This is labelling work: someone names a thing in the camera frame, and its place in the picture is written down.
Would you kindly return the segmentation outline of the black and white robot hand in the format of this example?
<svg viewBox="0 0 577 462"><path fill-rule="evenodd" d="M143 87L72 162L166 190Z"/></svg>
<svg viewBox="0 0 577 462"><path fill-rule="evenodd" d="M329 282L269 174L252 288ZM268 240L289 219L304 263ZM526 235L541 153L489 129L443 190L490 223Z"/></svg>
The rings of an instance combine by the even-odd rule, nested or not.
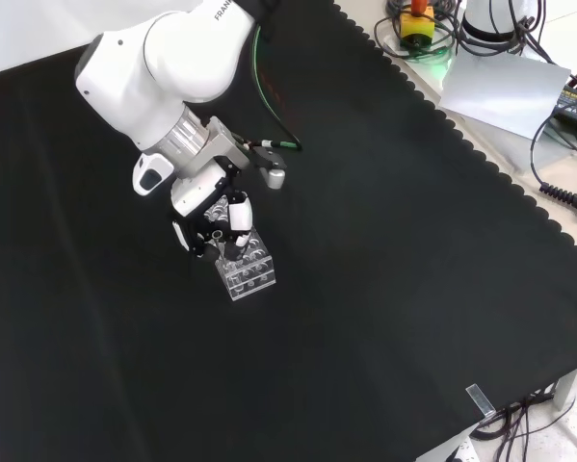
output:
<svg viewBox="0 0 577 462"><path fill-rule="evenodd" d="M239 169L229 161L210 162L194 178L176 180L171 188L171 223L179 243L192 255L212 262L243 258L253 226L249 196L234 187ZM227 219L210 220L206 212L227 200Z"/></svg>

